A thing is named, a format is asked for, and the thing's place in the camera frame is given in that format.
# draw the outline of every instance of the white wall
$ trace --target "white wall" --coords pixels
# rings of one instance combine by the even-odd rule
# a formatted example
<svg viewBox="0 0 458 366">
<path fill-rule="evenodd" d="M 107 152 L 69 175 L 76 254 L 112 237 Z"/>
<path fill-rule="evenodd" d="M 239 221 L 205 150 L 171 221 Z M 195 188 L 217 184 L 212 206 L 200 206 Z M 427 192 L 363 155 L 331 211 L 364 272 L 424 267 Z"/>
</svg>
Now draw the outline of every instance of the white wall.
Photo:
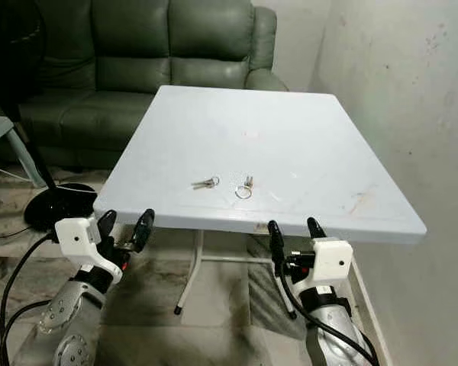
<svg viewBox="0 0 458 366">
<path fill-rule="evenodd" d="M 273 71 L 295 92 L 306 92 L 331 0 L 251 0 L 276 12 Z"/>
<path fill-rule="evenodd" d="M 394 364 L 458 366 L 458 0 L 333 0 L 311 90 L 340 99 L 429 230 L 355 247 Z"/>
</svg>

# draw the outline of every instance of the sofa backrest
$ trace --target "sofa backrest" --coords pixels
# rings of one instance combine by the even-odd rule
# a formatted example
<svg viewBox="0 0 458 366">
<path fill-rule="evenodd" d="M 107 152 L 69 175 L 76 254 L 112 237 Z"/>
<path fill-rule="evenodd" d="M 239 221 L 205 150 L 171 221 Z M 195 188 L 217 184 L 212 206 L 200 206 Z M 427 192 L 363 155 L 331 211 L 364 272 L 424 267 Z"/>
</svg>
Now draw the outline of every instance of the sofa backrest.
<svg viewBox="0 0 458 366">
<path fill-rule="evenodd" d="M 154 93 L 163 84 L 243 88 L 250 70 L 273 64 L 275 13 L 254 8 L 250 0 L 40 0 L 48 33 L 56 36 L 66 31 L 54 30 L 56 25 L 65 27 L 68 20 L 64 13 L 50 14 L 53 3 L 59 13 L 75 6 L 78 12 L 70 36 L 78 38 L 77 44 L 65 46 L 92 50 L 67 64 L 61 77 L 75 79 L 80 70 L 90 80 L 94 53 L 98 90 Z M 64 61 L 49 54 L 59 47 L 51 43 L 42 69 L 54 70 L 51 60 Z M 57 52 L 70 57 L 72 50 Z M 56 81 L 59 87 L 92 87 Z"/>
</svg>

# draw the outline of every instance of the floor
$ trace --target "floor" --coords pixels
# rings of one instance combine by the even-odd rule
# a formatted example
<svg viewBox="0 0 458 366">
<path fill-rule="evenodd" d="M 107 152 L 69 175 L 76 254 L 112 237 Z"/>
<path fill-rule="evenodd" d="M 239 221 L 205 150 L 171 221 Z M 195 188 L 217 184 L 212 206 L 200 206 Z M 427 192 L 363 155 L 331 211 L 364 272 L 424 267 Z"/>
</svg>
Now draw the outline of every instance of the floor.
<svg viewBox="0 0 458 366">
<path fill-rule="evenodd" d="M 21 173 L 18 167 L 8 169 Z M 72 173 L 54 169 L 58 182 L 81 181 L 99 191 L 107 171 Z M 25 227 L 21 215 L 39 190 L 31 183 L 0 174 L 0 233 Z M 122 237 L 126 228 L 114 231 Z M 40 237 L 28 230 L 0 239 L 0 299 L 19 257 Z M 305 322 L 290 320 L 267 265 L 203 262 L 180 316 L 173 308 L 189 272 L 194 234 L 156 229 L 146 249 L 133 257 L 123 281 L 113 287 L 102 311 L 98 365 L 310 365 Z M 205 254 L 269 256 L 264 237 L 209 232 Z M 302 248 L 302 238 L 289 238 L 287 249 Z M 8 302 L 8 314 L 27 303 L 54 296 L 76 268 L 57 245 L 44 244 L 24 266 Z M 362 326 L 349 283 L 337 289 L 352 304 Z M 9 338 L 13 355 L 37 321 L 39 310 L 18 320 Z"/>
</svg>

